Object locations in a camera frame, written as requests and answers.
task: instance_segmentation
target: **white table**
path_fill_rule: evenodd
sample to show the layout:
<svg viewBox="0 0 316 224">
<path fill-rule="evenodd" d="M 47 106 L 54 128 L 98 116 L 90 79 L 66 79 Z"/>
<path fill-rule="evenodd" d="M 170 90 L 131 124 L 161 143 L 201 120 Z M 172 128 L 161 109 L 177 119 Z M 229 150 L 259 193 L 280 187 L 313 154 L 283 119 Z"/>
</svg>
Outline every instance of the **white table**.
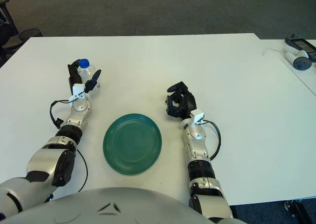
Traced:
<svg viewBox="0 0 316 224">
<path fill-rule="evenodd" d="M 103 71 L 79 144 L 89 169 L 84 189 L 140 187 L 188 202 L 180 120 L 167 116 L 164 103 L 167 88 L 182 80 L 220 128 L 212 164 L 230 205 L 315 196 L 316 96 L 262 52 L 254 34 L 32 38 L 0 69 L 0 182 L 24 176 L 31 156 L 55 135 L 49 105 L 70 96 L 67 64 L 88 58 Z M 70 109 L 53 112 L 66 118 Z M 102 149 L 109 125 L 128 113 L 152 118 L 162 136 L 157 162 L 130 177 L 112 170 Z M 205 130 L 212 153 L 217 136 Z M 78 156 L 72 180 L 55 197 L 76 192 L 84 177 Z"/>
<path fill-rule="evenodd" d="M 316 45 L 316 40 L 308 40 L 311 44 Z M 276 49 L 276 50 L 283 50 L 285 46 L 284 40 L 261 40 L 261 44 L 263 47 L 263 50 L 268 50 L 270 48 Z M 296 70 L 293 65 L 286 60 L 284 55 L 280 52 L 273 52 L 270 51 L 266 56 L 275 56 L 280 61 L 284 63 L 298 78 L 302 81 L 310 90 L 312 93 L 316 95 L 316 63 L 313 63 L 312 66 L 305 70 L 305 71 L 299 71 Z"/>
</svg>

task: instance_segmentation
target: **blue bottle cap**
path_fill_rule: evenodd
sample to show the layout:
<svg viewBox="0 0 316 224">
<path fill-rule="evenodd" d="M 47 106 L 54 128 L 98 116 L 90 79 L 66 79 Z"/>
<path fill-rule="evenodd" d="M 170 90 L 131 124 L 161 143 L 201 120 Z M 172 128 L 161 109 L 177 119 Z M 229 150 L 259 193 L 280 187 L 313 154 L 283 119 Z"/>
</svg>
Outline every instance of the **blue bottle cap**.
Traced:
<svg viewBox="0 0 316 224">
<path fill-rule="evenodd" d="M 81 67 L 81 68 L 87 68 L 90 65 L 88 59 L 85 59 L 85 58 L 80 59 L 78 64 L 79 64 L 79 67 Z"/>
</svg>

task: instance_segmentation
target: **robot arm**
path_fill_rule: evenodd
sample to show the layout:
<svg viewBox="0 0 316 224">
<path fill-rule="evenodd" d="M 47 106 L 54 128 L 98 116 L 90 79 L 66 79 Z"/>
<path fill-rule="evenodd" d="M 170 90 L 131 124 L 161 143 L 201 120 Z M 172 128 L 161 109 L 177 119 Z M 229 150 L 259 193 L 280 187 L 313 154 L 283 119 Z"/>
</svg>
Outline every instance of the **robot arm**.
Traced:
<svg viewBox="0 0 316 224">
<path fill-rule="evenodd" d="M 190 104 L 195 105 L 196 103 L 193 95 L 187 91 L 187 87 L 183 82 L 171 88 L 179 88 L 179 84 L 181 88 L 186 88 L 185 93 L 177 89 L 174 90 L 174 94 L 176 94 L 178 98 L 178 101 L 175 102 L 178 103 L 179 106 L 181 105 L 181 108 L 178 110 L 182 110 L 182 113 L 178 113 L 178 116 L 175 116 L 174 113 L 170 114 L 171 111 L 177 111 L 177 108 L 173 108 L 175 106 L 172 104 L 172 101 L 170 101 L 172 96 L 167 97 L 167 101 L 169 101 L 169 103 L 167 103 L 167 113 L 173 117 L 181 117 L 184 119 L 181 122 L 181 128 L 183 129 L 182 137 L 185 145 L 185 158 L 190 178 L 189 188 L 191 197 L 189 206 L 212 221 L 232 219 L 233 214 L 226 201 L 220 183 L 215 178 L 211 160 L 205 146 L 206 134 L 202 127 L 202 124 L 205 124 L 205 121 L 203 121 L 204 113 L 196 109 L 196 106 L 194 110 L 183 110 L 183 108 L 189 109 L 190 106 L 186 105 L 188 100 Z"/>
<path fill-rule="evenodd" d="M 100 73 L 101 70 L 96 72 L 95 81 Z M 52 198 L 52 193 L 58 187 L 65 186 L 71 179 L 77 145 L 91 113 L 91 104 L 84 92 L 92 90 L 96 84 L 93 79 L 85 85 L 74 84 L 81 80 L 71 78 L 70 71 L 73 95 L 69 98 L 72 107 L 68 119 L 55 121 L 60 130 L 32 156 L 24 178 L 9 179 L 0 184 L 0 221 L 43 204 Z"/>
</svg>

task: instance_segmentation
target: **green plate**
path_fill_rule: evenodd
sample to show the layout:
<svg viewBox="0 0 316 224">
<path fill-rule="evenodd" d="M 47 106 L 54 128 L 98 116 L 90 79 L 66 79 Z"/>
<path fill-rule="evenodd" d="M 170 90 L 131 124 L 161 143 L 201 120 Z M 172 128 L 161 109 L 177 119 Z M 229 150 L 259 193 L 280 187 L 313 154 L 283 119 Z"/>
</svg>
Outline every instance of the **green plate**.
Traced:
<svg viewBox="0 0 316 224">
<path fill-rule="evenodd" d="M 161 151 L 161 134 L 153 120 L 142 114 L 126 114 L 115 120 L 103 140 L 109 165 L 124 175 L 149 169 Z"/>
</svg>

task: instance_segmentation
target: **floor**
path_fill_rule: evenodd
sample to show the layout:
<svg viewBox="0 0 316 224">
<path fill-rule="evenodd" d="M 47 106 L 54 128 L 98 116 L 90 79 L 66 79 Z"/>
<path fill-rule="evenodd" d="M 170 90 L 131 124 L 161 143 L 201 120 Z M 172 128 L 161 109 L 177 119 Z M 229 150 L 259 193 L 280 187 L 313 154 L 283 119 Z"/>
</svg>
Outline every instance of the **floor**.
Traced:
<svg viewBox="0 0 316 224">
<path fill-rule="evenodd" d="M 284 39 L 295 33 L 316 39 L 316 0 L 10 0 L 7 7 L 20 32 L 39 28 L 44 36 L 255 33 Z M 235 209 L 249 224 L 296 224 L 283 204 Z M 316 223 L 316 200 L 303 204 Z"/>
</svg>

